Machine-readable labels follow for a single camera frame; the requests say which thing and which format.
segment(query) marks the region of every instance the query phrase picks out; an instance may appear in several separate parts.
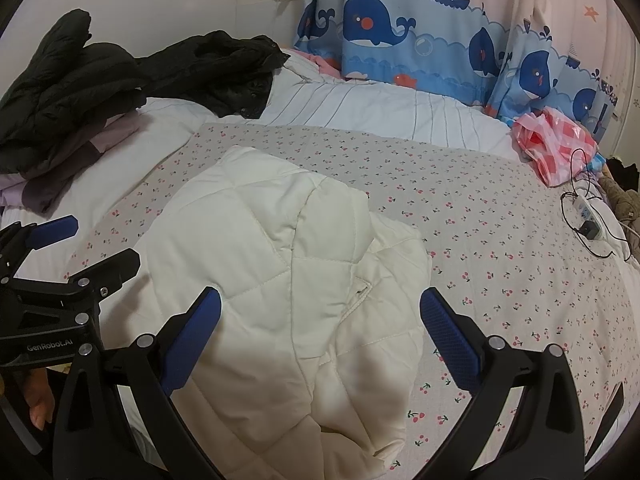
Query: bed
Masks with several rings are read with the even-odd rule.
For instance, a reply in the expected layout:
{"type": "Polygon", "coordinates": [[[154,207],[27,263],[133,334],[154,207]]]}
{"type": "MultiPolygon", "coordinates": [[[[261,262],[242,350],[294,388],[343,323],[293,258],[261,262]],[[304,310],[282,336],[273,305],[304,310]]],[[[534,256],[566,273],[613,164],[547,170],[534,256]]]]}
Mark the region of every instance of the bed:
{"type": "MultiPolygon", "coordinates": [[[[194,103],[149,99],[140,110],[145,127],[76,178],[47,215],[75,215],[76,238],[31,254],[20,276],[63,281],[134,247],[185,181],[234,144],[254,146],[364,190],[372,210],[420,229],[433,258],[433,285],[486,333],[508,336],[524,348],[563,346],[583,403],[586,450],[621,383],[623,406],[586,470],[607,453],[619,454],[614,444],[640,431],[634,416],[640,401],[640,267],[616,257],[595,260],[581,248],[560,217],[564,188],[542,188],[503,122],[446,96],[336,79],[290,54],[259,120],[219,119],[194,103]],[[363,155],[368,144],[377,148],[363,155]],[[373,179],[372,168],[384,177],[373,179]],[[118,178],[103,189],[107,174],[118,178]],[[486,182],[478,184],[480,179],[486,182]],[[622,435],[631,420],[636,423],[622,435]]],[[[568,215],[577,222],[573,210],[568,215]]],[[[1,226],[43,220],[7,208],[1,226]]],[[[104,336],[119,344],[112,317],[107,309],[104,336]]],[[[415,475],[467,397],[455,389],[426,337],[406,414],[406,445],[389,478],[415,475]]],[[[505,407],[479,463],[499,449],[517,400],[505,407]]],[[[622,467],[624,461],[618,462],[622,467]]]]}

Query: black puffer jacket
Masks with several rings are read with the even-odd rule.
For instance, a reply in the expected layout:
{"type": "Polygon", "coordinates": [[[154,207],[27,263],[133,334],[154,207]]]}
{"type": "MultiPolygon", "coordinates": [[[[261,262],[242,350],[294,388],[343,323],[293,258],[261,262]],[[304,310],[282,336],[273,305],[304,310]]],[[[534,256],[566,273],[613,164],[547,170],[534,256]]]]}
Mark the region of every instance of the black puffer jacket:
{"type": "Polygon", "coordinates": [[[124,114],[145,103],[146,79],[134,58],[111,43],[89,40],[88,12],[62,16],[27,69],[0,100],[0,173],[27,174],[96,113],[124,114]]]}
{"type": "Polygon", "coordinates": [[[172,44],[139,58],[151,81],[149,97],[173,97],[197,102],[218,117],[241,114],[258,119],[264,111],[273,71],[289,59],[270,38],[234,40],[218,30],[172,44]]]}

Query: red and white checkered bag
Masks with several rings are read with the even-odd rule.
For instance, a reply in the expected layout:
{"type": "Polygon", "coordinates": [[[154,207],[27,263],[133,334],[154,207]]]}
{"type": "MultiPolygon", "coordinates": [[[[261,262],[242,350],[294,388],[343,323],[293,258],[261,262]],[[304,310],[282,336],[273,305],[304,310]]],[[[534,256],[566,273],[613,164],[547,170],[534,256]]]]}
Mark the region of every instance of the red and white checkered bag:
{"type": "Polygon", "coordinates": [[[598,151],[596,141],[587,130],[548,106],[539,117],[529,113],[517,119],[511,134],[520,148],[535,161],[540,178],[549,187],[571,180],[598,151]]]}

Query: white garment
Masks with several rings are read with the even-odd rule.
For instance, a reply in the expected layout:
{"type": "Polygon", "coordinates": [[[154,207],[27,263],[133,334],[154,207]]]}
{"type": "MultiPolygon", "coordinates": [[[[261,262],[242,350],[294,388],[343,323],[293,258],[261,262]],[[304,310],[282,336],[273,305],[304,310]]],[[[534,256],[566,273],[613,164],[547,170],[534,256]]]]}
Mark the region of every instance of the white garment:
{"type": "Polygon", "coordinates": [[[109,347],[155,333],[215,286],[222,318],[172,400],[217,468],[229,480],[376,478],[404,446],[422,354],[420,238],[370,213],[360,191],[234,147],[136,245],[140,272],[103,302],[102,334],[109,347]]]}

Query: brown garment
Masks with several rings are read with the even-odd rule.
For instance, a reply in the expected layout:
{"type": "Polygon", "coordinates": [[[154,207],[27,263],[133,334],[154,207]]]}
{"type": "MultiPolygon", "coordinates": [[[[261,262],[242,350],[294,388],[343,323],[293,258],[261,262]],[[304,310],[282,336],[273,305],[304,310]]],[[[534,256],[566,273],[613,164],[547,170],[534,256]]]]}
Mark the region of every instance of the brown garment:
{"type": "MultiPolygon", "coordinates": [[[[620,223],[640,233],[640,195],[632,189],[624,191],[615,180],[603,175],[599,184],[604,189],[611,204],[611,209],[620,223]]],[[[624,229],[631,253],[640,261],[640,238],[628,229],[624,229]]]]}

